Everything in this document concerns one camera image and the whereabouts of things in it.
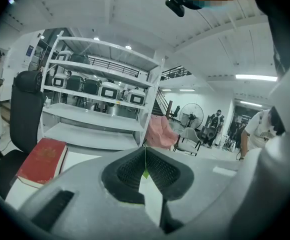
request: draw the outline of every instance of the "book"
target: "book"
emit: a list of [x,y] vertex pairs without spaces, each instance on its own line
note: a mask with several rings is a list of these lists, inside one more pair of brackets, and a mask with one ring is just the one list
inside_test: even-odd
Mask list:
[[66,142],[42,138],[16,175],[24,184],[40,188],[60,174],[66,153]]

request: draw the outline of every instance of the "staircase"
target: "staircase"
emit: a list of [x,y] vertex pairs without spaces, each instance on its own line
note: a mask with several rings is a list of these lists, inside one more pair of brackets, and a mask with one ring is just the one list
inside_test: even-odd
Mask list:
[[168,103],[164,95],[160,91],[160,89],[158,89],[154,106],[153,106],[153,110],[151,113],[155,116],[160,116],[160,117],[166,116],[167,118],[169,118],[172,103],[173,103],[172,101]]
[[10,101],[3,101],[0,103],[0,115],[1,118],[6,122],[10,123],[11,119],[11,103]]
[[151,113],[152,115],[155,115],[155,116],[160,116],[160,117],[163,116],[163,112],[159,106],[159,103],[157,102],[157,98],[155,99],[155,103],[154,103],[153,110],[151,111]]

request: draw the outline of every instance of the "gray chair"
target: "gray chair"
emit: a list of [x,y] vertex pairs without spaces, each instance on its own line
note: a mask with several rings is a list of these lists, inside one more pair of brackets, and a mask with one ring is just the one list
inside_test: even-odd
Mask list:
[[[184,140],[190,140],[196,143],[196,146],[194,147],[190,143],[184,143]],[[197,153],[200,150],[202,142],[200,139],[197,137],[196,132],[193,128],[185,128],[184,131],[179,135],[178,140],[176,144],[174,145],[174,152],[176,150],[179,151],[185,151],[185,152],[190,152],[190,154],[195,154],[195,157],[197,156]]]

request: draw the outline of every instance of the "white machine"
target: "white machine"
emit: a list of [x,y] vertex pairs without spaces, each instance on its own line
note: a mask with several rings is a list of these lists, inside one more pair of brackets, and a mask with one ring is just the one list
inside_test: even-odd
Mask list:
[[120,93],[120,86],[112,82],[104,82],[101,84],[98,95],[104,98],[116,100]]
[[56,60],[58,61],[69,61],[73,52],[70,50],[62,50],[58,53]]
[[142,106],[144,104],[145,97],[145,92],[141,90],[130,90],[127,94],[127,102]]
[[53,80],[52,80],[52,85],[55,87],[60,87],[60,88],[66,88],[68,76],[63,73],[57,73]]

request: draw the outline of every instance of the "ceiling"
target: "ceiling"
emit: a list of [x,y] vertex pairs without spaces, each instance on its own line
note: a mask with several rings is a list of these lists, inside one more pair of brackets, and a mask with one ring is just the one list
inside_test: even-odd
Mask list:
[[66,27],[76,37],[130,45],[151,58],[163,51],[166,70],[182,65],[201,88],[230,89],[238,98],[262,97],[267,103],[274,87],[230,78],[276,76],[268,20],[254,0],[186,9],[183,18],[165,0],[15,0],[2,19],[21,33]]

